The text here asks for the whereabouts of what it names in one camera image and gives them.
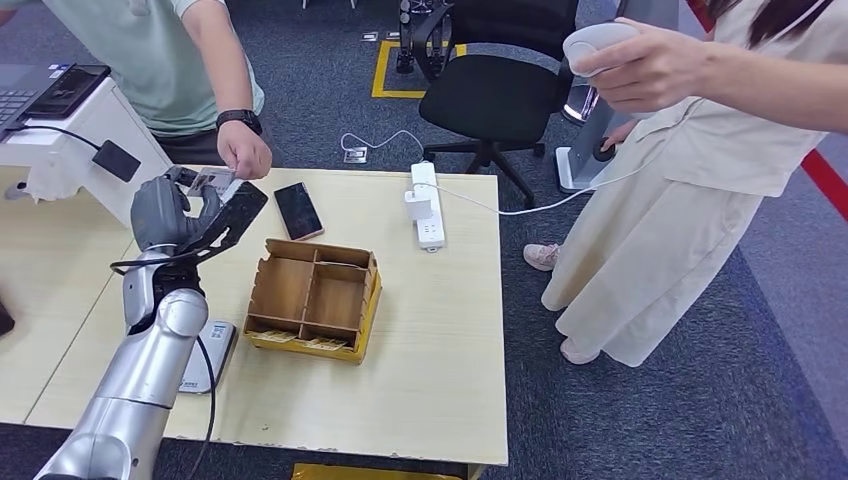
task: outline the man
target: man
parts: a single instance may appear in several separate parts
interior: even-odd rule
[[[0,25],[24,4],[0,0]],[[174,163],[243,179],[271,168],[253,78],[224,0],[42,0],[101,62]]]

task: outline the red floor stripe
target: red floor stripe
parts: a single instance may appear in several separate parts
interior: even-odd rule
[[[713,22],[707,15],[707,7],[703,0],[687,0],[689,8],[701,22],[704,30],[712,30]],[[817,150],[813,150],[801,163],[801,168],[819,187],[824,196],[830,200],[836,211],[848,221],[848,183],[833,169]]]
[[[839,173],[816,150],[807,155],[801,167],[836,207],[836,211],[848,221],[848,183],[845,183]]]

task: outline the card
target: card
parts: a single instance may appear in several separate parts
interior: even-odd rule
[[[218,196],[224,196],[224,193],[233,183],[236,178],[236,172],[228,168],[205,167],[197,174],[197,178],[191,184],[191,188],[186,193],[189,197],[201,196],[201,189],[206,185],[215,187]]]

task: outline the person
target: person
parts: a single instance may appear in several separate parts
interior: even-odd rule
[[[707,40],[641,35],[586,58],[616,110],[657,113],[623,141],[562,246],[528,245],[565,308],[565,358],[641,365],[706,289],[764,197],[780,196],[828,131],[848,132],[848,2],[711,0]]]
[[[0,25],[38,0],[0,0]],[[42,0],[98,60],[174,163],[268,174],[265,95],[224,0]]]

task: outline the robotic arm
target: robotic arm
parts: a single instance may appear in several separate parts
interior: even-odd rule
[[[200,215],[186,217],[181,186],[196,176],[173,167],[136,193],[131,218],[142,253],[112,264],[124,276],[126,337],[76,428],[36,479],[152,478],[168,415],[209,316],[197,265],[234,246],[268,200],[241,180],[222,197],[207,185]]]

